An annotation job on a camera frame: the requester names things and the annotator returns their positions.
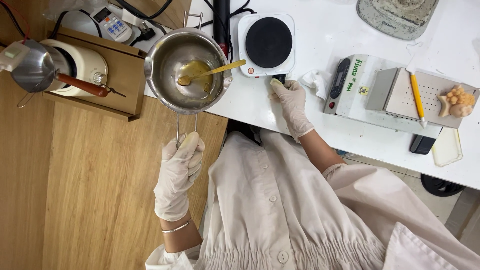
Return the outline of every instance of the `white tissue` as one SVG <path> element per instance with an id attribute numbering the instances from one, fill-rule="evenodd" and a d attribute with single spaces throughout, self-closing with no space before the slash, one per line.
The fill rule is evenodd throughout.
<path id="1" fill-rule="evenodd" d="M 314 69 L 307 72 L 299 80 L 299 82 L 305 86 L 315 89 L 317 97 L 327 100 L 326 82 L 329 81 L 331 77 L 332 75 L 330 73 Z"/>

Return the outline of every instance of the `yellow liquid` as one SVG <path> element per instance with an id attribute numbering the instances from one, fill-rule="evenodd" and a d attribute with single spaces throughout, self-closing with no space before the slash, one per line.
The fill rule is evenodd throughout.
<path id="1" fill-rule="evenodd" d="M 179 77 L 189 76 L 195 77 L 197 75 L 202 75 L 206 72 L 212 70 L 206 63 L 198 60 L 193 60 L 192 62 L 182 66 L 179 72 Z M 213 75 L 208 75 L 192 80 L 190 83 L 199 85 L 202 89 L 210 95 L 210 89 L 213 83 Z"/>

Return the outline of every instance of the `latex glove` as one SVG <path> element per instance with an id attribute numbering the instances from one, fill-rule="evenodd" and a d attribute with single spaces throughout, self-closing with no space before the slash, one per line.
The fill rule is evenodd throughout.
<path id="1" fill-rule="evenodd" d="M 297 81 L 285 81 L 283 85 L 279 80 L 270 81 L 275 94 L 280 98 L 283 109 L 283 118 L 287 121 L 290 135 L 299 142 L 298 138 L 314 129 L 305 115 L 305 89 Z"/>
<path id="2" fill-rule="evenodd" d="M 196 132 L 182 134 L 179 143 L 177 150 L 174 138 L 162 149 L 162 166 L 154 189 L 155 213 L 166 221 L 178 221 L 187 214 L 187 190 L 200 175 L 205 150 Z"/>

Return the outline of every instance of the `white table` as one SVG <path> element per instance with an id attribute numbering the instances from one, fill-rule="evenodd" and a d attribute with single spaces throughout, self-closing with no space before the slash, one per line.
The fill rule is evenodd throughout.
<path id="1" fill-rule="evenodd" d="M 231 0 L 234 11 L 246 0 Z M 252 0 L 248 8 L 258 13 L 284 12 L 296 24 L 297 65 L 292 79 L 299 79 L 312 69 L 333 73 L 341 58 L 352 54 L 370 54 L 408 64 L 412 56 L 407 45 L 424 42 L 429 46 L 417 67 L 443 73 L 469 85 L 480 87 L 479 55 L 472 41 L 480 37 L 480 2 L 477 0 L 441 0 L 426 32 L 416 41 L 389 37 L 362 21 L 356 4 L 338 5 L 334 0 Z M 204 13 L 204 22 L 213 17 L 203 0 L 193 0 L 190 13 Z M 238 59 L 237 23 L 230 20 L 234 60 Z M 191 18 L 188 26 L 197 26 Z M 212 27 L 202 29 L 211 34 Z M 148 51 L 156 41 L 139 42 L 136 47 Z M 268 99 L 270 77 L 249 78 L 239 69 L 232 71 L 234 81 L 210 113 L 288 134 L 281 107 Z M 146 87 L 145 94 L 153 96 Z M 306 114 L 317 132 L 331 146 L 350 153 L 381 160 L 409 170 L 480 189 L 476 167 L 480 162 L 480 110 L 466 117 L 459 129 L 464 157 L 444 168 L 436 167 L 431 154 L 409 151 L 412 134 L 361 123 L 322 113 L 324 101 L 307 88 Z"/>

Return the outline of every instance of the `digital display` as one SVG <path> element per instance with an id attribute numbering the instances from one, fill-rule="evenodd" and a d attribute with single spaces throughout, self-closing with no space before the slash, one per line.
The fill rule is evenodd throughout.
<path id="1" fill-rule="evenodd" d="M 93 18 L 98 22 L 101 23 L 105 18 L 107 18 L 112 12 L 107 8 L 102 9 L 99 13 L 97 13 Z"/>
<path id="2" fill-rule="evenodd" d="M 336 77 L 336 84 L 335 84 L 335 87 L 338 87 L 340 85 L 340 82 L 342 81 L 342 75 L 343 75 L 344 71 L 340 72 L 338 74 L 338 76 Z"/>

